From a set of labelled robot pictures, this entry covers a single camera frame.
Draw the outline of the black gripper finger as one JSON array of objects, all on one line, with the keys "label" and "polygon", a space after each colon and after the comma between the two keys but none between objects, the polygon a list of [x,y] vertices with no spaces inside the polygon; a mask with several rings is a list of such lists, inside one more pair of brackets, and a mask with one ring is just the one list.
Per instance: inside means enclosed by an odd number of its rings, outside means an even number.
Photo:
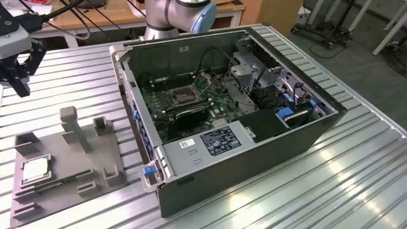
[{"label": "black gripper finger", "polygon": [[11,86],[13,78],[9,76],[6,72],[0,71],[0,84],[2,86]]},{"label": "black gripper finger", "polygon": [[11,88],[19,97],[26,97],[30,94],[29,87],[22,80],[27,80],[27,77],[34,74],[45,53],[43,45],[41,43],[31,43],[29,56],[25,61],[19,64],[15,58],[17,55],[13,58]]}]

